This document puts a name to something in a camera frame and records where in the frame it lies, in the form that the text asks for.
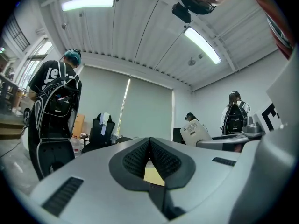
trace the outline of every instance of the fluorescent light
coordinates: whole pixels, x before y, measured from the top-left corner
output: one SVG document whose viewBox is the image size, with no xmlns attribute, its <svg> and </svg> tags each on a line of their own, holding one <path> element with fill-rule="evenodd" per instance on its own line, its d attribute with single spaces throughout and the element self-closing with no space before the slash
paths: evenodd
<svg viewBox="0 0 299 224">
<path fill-rule="evenodd" d="M 185 36 L 188 37 L 191 41 L 193 41 L 196 45 L 202 49 L 209 58 L 215 63 L 218 64 L 221 62 L 221 59 L 215 52 L 215 50 L 211 47 L 211 45 L 193 28 L 189 27 L 185 32 Z"/>
<path fill-rule="evenodd" d="M 73 0 L 61 5 L 62 10 L 69 11 L 83 7 L 113 7 L 114 0 Z"/>
</svg>

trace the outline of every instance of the stairs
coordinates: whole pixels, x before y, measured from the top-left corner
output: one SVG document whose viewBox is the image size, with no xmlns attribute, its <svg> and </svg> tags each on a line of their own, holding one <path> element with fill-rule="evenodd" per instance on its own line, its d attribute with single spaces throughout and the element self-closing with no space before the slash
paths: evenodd
<svg viewBox="0 0 299 224">
<path fill-rule="evenodd" d="M 0 116 L 0 140 L 17 140 L 24 127 L 23 118 L 18 116 Z"/>
</svg>

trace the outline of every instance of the ceiling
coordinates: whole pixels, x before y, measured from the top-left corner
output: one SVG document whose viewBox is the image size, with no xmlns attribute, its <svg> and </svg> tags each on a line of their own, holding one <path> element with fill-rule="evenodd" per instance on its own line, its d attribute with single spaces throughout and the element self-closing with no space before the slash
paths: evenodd
<svg viewBox="0 0 299 224">
<path fill-rule="evenodd" d="M 180 0 L 118 0 L 113 8 L 63 12 L 47 0 L 66 49 L 101 54 L 156 70 L 194 89 L 236 72 L 275 51 L 263 10 L 255 0 L 228 0 L 211 14 L 192 14 L 185 24 L 171 13 Z M 66 23 L 65 30 L 61 24 Z M 185 26 L 198 31 L 222 62 L 215 65 L 184 35 Z M 193 58 L 194 66 L 188 61 Z"/>
</svg>

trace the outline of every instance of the wooden board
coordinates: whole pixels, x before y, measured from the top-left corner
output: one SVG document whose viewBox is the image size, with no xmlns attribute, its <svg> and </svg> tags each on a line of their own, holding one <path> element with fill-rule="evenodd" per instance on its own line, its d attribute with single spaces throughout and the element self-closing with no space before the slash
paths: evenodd
<svg viewBox="0 0 299 224">
<path fill-rule="evenodd" d="M 79 114 L 79 113 L 77 114 L 74 128 L 73 128 L 73 137 L 76 136 L 77 139 L 80 139 L 80 137 L 81 137 L 84 119 L 85 119 L 84 114 Z"/>
<path fill-rule="evenodd" d="M 0 120 L 0 128 L 22 129 L 24 126 L 23 120 Z"/>
<path fill-rule="evenodd" d="M 21 129 L 0 128 L 0 140 L 17 140 L 21 137 Z"/>
</svg>

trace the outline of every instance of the vent grille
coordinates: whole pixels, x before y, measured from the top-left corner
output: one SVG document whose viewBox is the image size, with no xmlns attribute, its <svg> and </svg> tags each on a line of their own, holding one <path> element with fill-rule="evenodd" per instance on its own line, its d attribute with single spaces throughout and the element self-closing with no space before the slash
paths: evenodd
<svg viewBox="0 0 299 224">
<path fill-rule="evenodd" d="M 71 177 L 69 178 L 42 206 L 48 212 L 58 217 L 76 191 L 82 185 L 83 180 Z"/>
<path fill-rule="evenodd" d="M 225 165 L 229 165 L 229 166 L 234 166 L 237 163 L 236 161 L 223 159 L 223 158 L 220 158 L 220 157 L 213 158 L 212 161 L 222 163 L 222 164 L 225 164 Z"/>
</svg>

